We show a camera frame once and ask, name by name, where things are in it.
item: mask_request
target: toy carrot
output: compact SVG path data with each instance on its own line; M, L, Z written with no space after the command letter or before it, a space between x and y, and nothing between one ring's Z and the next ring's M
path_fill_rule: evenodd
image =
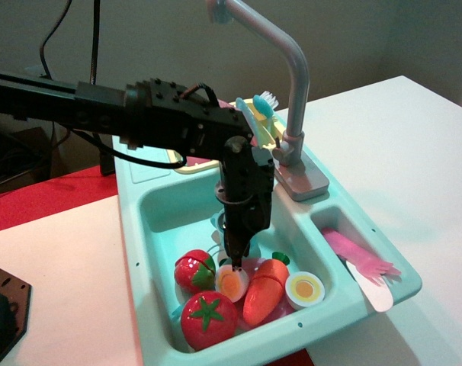
M256 326L266 318L284 296L289 263L285 254L274 252L272 259L264 261L256 271L243 307L243 319L250 326Z

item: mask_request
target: gray faucet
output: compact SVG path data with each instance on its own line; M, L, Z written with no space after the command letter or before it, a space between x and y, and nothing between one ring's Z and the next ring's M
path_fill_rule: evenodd
M211 21L225 24L235 19L282 52L289 67L290 94L287 127L280 146L272 152L278 161L275 176L295 201L325 193L329 180L307 154L302 154L310 78L301 48L291 36L240 0L207 0L207 10Z

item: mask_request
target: cable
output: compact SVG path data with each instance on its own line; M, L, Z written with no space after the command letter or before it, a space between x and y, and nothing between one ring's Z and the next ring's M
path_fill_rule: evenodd
M45 60L45 46L46 46L48 40L51 38L51 36L53 36L53 34L58 29L58 27L61 25L63 19L66 16L66 13L68 13L68 11L70 9L71 4L72 4L72 0L67 0L67 2L65 3L65 8L63 9L62 14L60 15L60 17L56 21L55 25L53 26L52 30L48 33L47 37L44 39L44 41L41 43L41 46L40 46L41 64L43 65L45 73L47 74L47 77L50 80L53 80L53 78L51 76L50 70L48 69L47 61Z
M50 151L48 151L45 155L43 155L40 160L38 160L38 162L33 165L31 168L29 169L26 169L24 170L23 172L20 172L16 175L13 175L9 178L6 178L4 179L3 181L0 181L0 186L1 185L5 185L6 183L9 183L10 181L13 181L15 180L16 178L19 178L19 177L22 177L23 175L26 175L26 174L29 174L31 172L34 172L36 169L38 169L39 167L42 166L43 163L45 163L45 161L51 156L52 152L54 151L54 149L56 149L58 146L60 146L62 143L64 143L65 141L67 141L67 139L70 137L70 131L67 130L66 132L66 135L60 140L58 141L55 145L51 146L51 149Z
M99 29L101 24L101 0L94 0L94 15L92 26L92 55L91 55L91 75L90 84L95 85L97 79L97 61L99 50ZM102 143L101 136L98 133L92 133L92 136L99 143ZM107 151L99 149L99 166L103 176L111 175L116 172L114 167L114 157Z
M126 160L128 162L133 162L135 164L140 164L144 166L152 166L153 168L161 168L161 169L179 169L185 164L187 164L187 157L182 156L182 160L180 162L152 162L149 160L135 158L134 156L129 156L127 154L123 154L117 150L110 148L107 145L97 141L94 137L91 137L88 133L78 131L78 130L71 130L75 135L81 137L85 141L91 143L92 145L98 147L100 150L111 154L119 159Z
M40 158L39 155L28 154L21 147L10 149L0 158L0 175L8 175L10 172L19 173L29 169L38 158Z
M202 82L192 86L191 88L181 93L180 98L187 99L199 89L203 89L206 92L211 105L213 105L214 107L219 107L219 101L217 100L217 96L216 93L214 93L214 90L210 86L207 86Z
M57 21L55 22L55 25L53 25L53 28L51 31L47 34L43 42L41 42L40 45L40 59L41 59L41 64L43 65L43 69L45 70L45 73L47 74L47 78L49 80L53 80L53 77L51 76L50 69L48 68L47 61L45 59L45 46L47 45L48 40L55 34L56 30L58 27L61 25L63 22L63 19L65 19L65 16L69 12L70 5L72 4L72 0L67 0L65 3L65 8L62 11L62 14L59 16ZM51 123L51 137L50 137L50 144L51 144L51 149L50 149L50 154L62 143L67 141L67 139L70 137L70 131L67 130L66 135L57 143L55 143L56 140L56 134L55 134L55 123Z
M90 83L95 85L97 78L97 60L99 49L99 28L101 23L101 0L94 0L94 25L92 29L92 56L91 56L91 79Z

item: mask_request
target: pink toy fork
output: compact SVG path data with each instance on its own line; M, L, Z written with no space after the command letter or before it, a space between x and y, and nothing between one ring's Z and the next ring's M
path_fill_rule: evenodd
M375 254L352 242L334 229L325 227L321 230L324 239L331 246L336 255L352 263L358 272L377 283L376 278L381 275L400 275L401 272L393 266L393 263L385 262Z

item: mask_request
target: mint green toy sink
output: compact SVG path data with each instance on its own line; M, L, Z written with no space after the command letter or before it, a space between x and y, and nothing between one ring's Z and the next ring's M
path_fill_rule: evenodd
M125 146L114 140L120 151ZM310 158L330 180L328 193L300 203L276 184L271 226L255 236L258 254L275 251L290 258L290 273L308 271L324 283L324 301L298 310L203 351L185 342L178 308L185 302L175 284L175 261L191 249L216 245L210 218L222 207L214 197L218 168L195 174L145 168L117 159L117 183L127 266L145 364L265 364L375 313L346 267L320 233L337 229L357 244L393 262L402 275L389 283L394 304L416 294L421 279L364 211L317 158ZM144 148L137 155L165 161L162 150ZM217 250L211 250L217 262Z

